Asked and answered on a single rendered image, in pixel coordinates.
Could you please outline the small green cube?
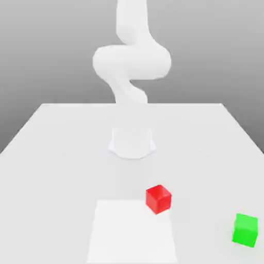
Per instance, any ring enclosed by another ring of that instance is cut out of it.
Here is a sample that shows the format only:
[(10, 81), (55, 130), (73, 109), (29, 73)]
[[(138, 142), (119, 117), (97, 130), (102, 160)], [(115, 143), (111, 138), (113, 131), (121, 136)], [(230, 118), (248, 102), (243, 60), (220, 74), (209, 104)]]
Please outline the small green cube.
[(237, 213), (232, 242), (253, 248), (258, 237), (258, 218)]

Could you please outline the small red cube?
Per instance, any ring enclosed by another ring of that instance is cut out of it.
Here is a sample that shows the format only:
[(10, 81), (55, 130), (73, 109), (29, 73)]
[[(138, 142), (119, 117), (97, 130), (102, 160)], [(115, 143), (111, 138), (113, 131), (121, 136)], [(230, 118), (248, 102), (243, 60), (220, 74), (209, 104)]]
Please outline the small red cube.
[(163, 186), (156, 185), (146, 190), (146, 205), (154, 214), (162, 213), (171, 208), (172, 194)]

